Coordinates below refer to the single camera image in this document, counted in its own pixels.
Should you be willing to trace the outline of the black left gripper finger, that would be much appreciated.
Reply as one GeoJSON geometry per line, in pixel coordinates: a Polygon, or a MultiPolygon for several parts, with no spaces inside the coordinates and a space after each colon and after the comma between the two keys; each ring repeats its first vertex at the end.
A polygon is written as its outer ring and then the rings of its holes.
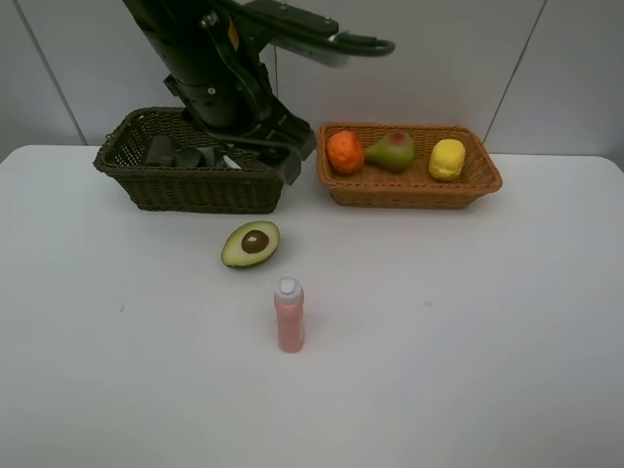
{"type": "Polygon", "coordinates": [[[284,184],[293,185],[301,174],[301,153],[297,148],[280,148],[278,173],[284,184]]]}

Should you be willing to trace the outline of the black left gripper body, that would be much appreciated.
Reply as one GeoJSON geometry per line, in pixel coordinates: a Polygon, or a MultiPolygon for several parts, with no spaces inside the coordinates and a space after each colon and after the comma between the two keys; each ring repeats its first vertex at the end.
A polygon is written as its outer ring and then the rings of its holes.
{"type": "Polygon", "coordinates": [[[262,122],[235,125],[227,129],[208,126],[197,113],[189,108],[182,111],[182,119],[194,129],[203,132],[217,141],[231,143],[238,148],[266,151],[269,144],[284,143],[296,150],[300,161],[305,161],[316,149],[316,139],[312,128],[303,119],[291,113],[278,99],[270,100],[272,112],[262,122]]]}

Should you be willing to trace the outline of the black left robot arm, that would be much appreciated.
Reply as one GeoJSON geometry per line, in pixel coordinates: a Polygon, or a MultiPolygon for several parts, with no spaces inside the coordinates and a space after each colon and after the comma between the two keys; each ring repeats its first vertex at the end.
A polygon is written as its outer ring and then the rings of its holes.
{"type": "Polygon", "coordinates": [[[274,95],[256,46],[212,1],[128,1],[169,70],[165,84],[188,118],[221,144],[248,150],[293,184],[313,152],[309,124],[274,95]]]}

